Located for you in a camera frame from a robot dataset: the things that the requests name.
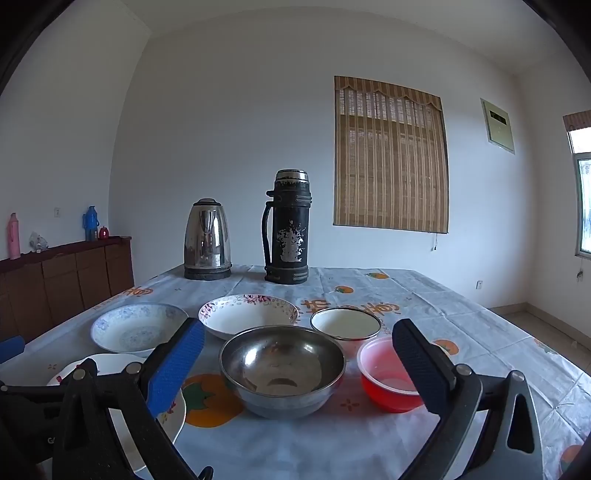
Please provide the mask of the white plate red flowers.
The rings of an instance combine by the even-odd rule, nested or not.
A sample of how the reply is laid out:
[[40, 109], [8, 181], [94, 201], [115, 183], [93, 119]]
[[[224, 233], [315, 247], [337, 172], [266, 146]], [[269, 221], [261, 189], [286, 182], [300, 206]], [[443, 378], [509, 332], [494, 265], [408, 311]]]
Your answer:
[[[47, 383], [48, 386], [58, 386], [64, 379], [73, 373], [85, 360], [92, 360], [96, 364], [97, 376], [103, 377], [112, 374], [119, 374], [130, 363], [142, 364], [145, 359], [137, 355], [123, 353], [101, 353], [85, 356], [81, 359], [75, 360], [66, 365], [61, 371], [57, 372]], [[130, 464], [131, 469], [136, 475], [139, 475], [146, 469], [146, 465], [134, 443], [131, 432], [127, 426], [124, 414], [119, 409], [120, 402], [116, 394], [110, 392], [108, 399], [116, 402], [116, 408], [110, 408], [109, 413], [113, 426], [115, 428], [118, 440], [125, 453], [126, 459]], [[174, 400], [169, 405], [168, 409], [162, 411], [156, 416], [156, 420], [162, 427], [164, 433], [172, 444], [176, 442], [185, 421], [185, 414], [187, 411], [186, 402], [181, 391], [176, 393]]]

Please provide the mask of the red plastic bowl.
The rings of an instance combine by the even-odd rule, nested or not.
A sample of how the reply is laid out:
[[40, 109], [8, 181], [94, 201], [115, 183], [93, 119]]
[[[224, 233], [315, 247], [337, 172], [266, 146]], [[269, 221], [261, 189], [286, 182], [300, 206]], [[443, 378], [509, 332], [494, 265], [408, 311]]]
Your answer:
[[356, 354], [363, 391], [380, 410], [410, 412], [424, 404], [390, 337], [374, 339]]

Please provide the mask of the blue patterned white plate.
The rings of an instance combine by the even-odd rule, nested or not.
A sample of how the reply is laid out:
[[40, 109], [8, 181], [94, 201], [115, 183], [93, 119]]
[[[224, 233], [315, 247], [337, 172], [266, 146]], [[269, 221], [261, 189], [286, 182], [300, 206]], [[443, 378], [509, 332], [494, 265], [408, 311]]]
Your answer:
[[147, 358], [188, 318], [179, 307], [158, 303], [123, 305], [101, 314], [90, 327], [92, 341], [111, 353]]

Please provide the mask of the white bowl pink flowers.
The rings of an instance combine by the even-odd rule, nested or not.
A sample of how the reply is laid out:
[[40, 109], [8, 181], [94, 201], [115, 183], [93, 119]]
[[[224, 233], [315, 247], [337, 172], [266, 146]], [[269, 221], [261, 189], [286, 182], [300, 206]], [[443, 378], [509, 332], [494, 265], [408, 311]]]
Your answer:
[[229, 340], [252, 328], [294, 325], [298, 310], [287, 300], [273, 296], [236, 294], [206, 302], [198, 311], [198, 319], [213, 336]]

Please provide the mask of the white enamel bowl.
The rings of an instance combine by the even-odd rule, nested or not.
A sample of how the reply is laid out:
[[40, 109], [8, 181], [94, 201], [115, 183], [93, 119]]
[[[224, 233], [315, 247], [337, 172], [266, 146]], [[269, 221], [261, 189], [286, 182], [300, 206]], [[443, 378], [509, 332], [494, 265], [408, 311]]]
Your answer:
[[311, 316], [311, 327], [335, 339], [366, 340], [376, 336], [382, 327], [378, 318], [353, 308], [329, 308]]

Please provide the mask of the stainless steel bowl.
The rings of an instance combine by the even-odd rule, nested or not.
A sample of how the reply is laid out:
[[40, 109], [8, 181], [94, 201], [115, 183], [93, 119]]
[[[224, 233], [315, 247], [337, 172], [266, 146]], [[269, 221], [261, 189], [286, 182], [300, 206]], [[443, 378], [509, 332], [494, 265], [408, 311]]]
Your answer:
[[335, 340], [297, 326], [256, 327], [219, 351], [228, 389], [253, 414], [297, 419], [317, 412], [341, 385], [346, 356]]

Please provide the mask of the brown wooden sideboard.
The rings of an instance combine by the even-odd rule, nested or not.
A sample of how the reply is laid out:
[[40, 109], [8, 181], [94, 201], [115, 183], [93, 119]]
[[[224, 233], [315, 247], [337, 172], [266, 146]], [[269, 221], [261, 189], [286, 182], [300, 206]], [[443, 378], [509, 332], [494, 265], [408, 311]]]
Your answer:
[[131, 239], [113, 236], [0, 263], [1, 338], [30, 342], [133, 287]]

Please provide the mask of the white printed tablecloth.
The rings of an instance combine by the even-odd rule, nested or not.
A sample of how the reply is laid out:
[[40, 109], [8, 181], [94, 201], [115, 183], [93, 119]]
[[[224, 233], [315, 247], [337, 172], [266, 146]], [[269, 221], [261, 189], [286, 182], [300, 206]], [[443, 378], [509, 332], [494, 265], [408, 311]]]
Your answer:
[[[1, 325], [26, 339], [24, 351], [1, 367], [8, 384], [54, 383], [71, 363], [97, 352], [90, 328], [121, 306], [168, 304], [195, 315], [228, 295], [259, 294], [297, 307], [297, 324], [325, 308], [355, 307], [375, 315], [385, 331], [411, 319], [456, 363], [485, 375], [526, 376], [538, 416], [542, 477], [555, 479], [571, 464], [590, 432], [590, 378], [525, 331], [436, 281], [411, 270], [315, 268], [297, 286], [266, 282], [256, 266], [236, 267], [228, 278], [192, 281], [181, 268], [129, 288], [78, 314], [52, 320], [55, 282], [38, 270], [1, 278]], [[318, 412], [297, 420], [266, 420], [246, 411], [218, 367], [221, 341], [208, 336], [185, 386], [161, 416], [164, 429], [194, 470], [211, 466], [218, 479], [395, 479], [419, 452], [437, 419], [424, 408], [384, 413], [363, 392], [349, 361], [337, 392]]]

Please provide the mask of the crumpled plastic bag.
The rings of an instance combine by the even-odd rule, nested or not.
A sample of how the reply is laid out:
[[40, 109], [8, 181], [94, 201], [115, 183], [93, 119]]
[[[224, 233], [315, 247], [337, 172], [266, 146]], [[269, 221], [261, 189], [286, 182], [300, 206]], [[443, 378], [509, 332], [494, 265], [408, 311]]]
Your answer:
[[29, 246], [31, 251], [37, 254], [49, 248], [47, 240], [36, 232], [32, 232], [29, 236]]

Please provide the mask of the pink thermos bottle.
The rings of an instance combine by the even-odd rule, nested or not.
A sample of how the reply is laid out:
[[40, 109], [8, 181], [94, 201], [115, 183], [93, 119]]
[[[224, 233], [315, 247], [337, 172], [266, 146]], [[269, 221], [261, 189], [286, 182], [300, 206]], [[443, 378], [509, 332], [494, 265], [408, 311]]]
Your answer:
[[11, 260], [20, 257], [19, 221], [16, 213], [10, 215], [7, 225], [8, 254]]

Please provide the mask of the stainless steel electric kettle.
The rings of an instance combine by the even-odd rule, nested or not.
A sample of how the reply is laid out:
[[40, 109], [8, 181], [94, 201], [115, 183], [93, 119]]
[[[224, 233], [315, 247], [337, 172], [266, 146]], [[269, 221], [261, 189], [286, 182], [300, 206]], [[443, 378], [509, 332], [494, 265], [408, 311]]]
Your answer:
[[228, 222], [221, 203], [201, 198], [189, 212], [184, 237], [184, 277], [213, 281], [231, 274]]

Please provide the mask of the blue thermos bottle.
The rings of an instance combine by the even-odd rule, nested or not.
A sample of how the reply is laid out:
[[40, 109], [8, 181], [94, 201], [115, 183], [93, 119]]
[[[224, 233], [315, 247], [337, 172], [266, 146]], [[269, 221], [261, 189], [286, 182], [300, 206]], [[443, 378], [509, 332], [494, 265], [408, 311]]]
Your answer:
[[82, 225], [85, 233], [85, 240], [87, 242], [96, 241], [98, 239], [99, 221], [94, 205], [89, 206], [87, 211], [83, 214]]

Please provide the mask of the bamboo window blind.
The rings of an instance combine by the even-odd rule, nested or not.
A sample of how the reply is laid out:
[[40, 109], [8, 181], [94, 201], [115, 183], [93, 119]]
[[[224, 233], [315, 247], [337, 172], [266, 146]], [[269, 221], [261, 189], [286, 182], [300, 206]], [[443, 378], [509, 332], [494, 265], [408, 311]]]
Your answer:
[[449, 202], [441, 98], [335, 77], [335, 225], [446, 234]]

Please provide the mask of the black thermos flask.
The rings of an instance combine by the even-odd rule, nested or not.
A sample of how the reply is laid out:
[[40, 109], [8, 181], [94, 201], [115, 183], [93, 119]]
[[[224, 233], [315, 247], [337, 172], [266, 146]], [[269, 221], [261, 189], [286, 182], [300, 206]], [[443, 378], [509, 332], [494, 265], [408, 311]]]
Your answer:
[[267, 191], [262, 219], [266, 281], [297, 285], [308, 280], [308, 225], [311, 189], [304, 170], [276, 172], [273, 190]]

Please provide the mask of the green framed window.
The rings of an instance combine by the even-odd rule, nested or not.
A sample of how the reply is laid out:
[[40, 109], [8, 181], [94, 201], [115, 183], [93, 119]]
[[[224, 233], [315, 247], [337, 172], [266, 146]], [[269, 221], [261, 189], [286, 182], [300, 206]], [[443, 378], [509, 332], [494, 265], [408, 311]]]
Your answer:
[[577, 191], [576, 255], [590, 258], [590, 184], [591, 184], [591, 111], [584, 110], [563, 117], [574, 163]]

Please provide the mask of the wall electrical panel box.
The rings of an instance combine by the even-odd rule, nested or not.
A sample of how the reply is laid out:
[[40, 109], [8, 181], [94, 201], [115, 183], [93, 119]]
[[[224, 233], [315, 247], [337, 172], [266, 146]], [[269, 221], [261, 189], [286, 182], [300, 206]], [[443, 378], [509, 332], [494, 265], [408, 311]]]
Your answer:
[[481, 103], [485, 115], [488, 140], [508, 152], [515, 153], [508, 113], [487, 100], [482, 99]]

